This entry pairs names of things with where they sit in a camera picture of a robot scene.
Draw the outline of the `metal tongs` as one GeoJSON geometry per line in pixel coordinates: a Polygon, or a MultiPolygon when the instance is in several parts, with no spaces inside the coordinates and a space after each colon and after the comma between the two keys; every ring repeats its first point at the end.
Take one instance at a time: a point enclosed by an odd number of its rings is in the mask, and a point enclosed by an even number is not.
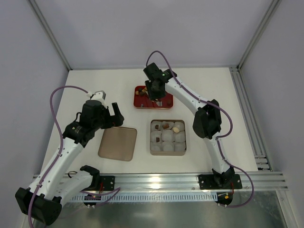
{"type": "Polygon", "coordinates": [[[162,100],[159,98],[152,99],[149,95],[147,95],[152,108],[162,107],[162,100]]]}

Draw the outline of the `brown cube chocolate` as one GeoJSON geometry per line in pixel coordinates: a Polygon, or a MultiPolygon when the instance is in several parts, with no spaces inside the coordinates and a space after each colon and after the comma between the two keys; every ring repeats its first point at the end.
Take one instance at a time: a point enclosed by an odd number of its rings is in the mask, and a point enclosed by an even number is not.
{"type": "Polygon", "coordinates": [[[163,125],[162,125],[162,128],[165,130],[165,129],[168,129],[170,126],[169,126],[169,124],[168,123],[164,123],[163,125]]]}

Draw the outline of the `tan round chocolate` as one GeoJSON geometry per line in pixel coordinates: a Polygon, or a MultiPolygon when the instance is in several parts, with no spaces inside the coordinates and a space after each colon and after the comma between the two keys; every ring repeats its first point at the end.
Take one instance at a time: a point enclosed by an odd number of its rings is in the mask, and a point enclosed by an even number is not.
{"type": "Polygon", "coordinates": [[[173,127],[172,129],[173,129],[173,131],[174,131],[175,133],[179,133],[179,132],[180,132],[180,130],[179,130],[178,127],[173,127]]]}

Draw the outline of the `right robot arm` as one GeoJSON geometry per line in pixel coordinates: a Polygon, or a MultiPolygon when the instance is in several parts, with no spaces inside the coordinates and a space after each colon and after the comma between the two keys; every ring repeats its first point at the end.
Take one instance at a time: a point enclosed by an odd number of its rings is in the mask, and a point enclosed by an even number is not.
{"type": "Polygon", "coordinates": [[[148,78],[145,85],[151,100],[164,98],[165,94],[169,93],[193,113],[192,128],[207,146],[212,162],[214,182],[218,187],[223,187],[225,179],[222,174],[229,170],[229,166],[223,161],[215,139],[221,131],[222,123],[219,109],[215,107],[218,102],[216,100],[206,103],[200,101],[199,96],[185,86],[176,73],[169,69],[162,71],[155,63],[149,64],[143,71],[148,78]]]}

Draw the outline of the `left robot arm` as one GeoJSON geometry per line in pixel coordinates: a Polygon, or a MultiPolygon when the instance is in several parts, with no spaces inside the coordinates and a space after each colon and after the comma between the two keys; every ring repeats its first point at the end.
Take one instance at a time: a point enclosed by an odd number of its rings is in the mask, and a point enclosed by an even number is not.
{"type": "Polygon", "coordinates": [[[84,165],[70,180],[61,180],[74,159],[100,129],[121,126],[124,117],[118,104],[114,111],[98,100],[87,100],[80,112],[79,121],[70,123],[60,138],[60,145],[44,170],[25,189],[19,188],[15,198],[22,213],[49,226],[59,217],[63,206],[82,190],[95,190],[100,182],[100,171],[84,165]]]}

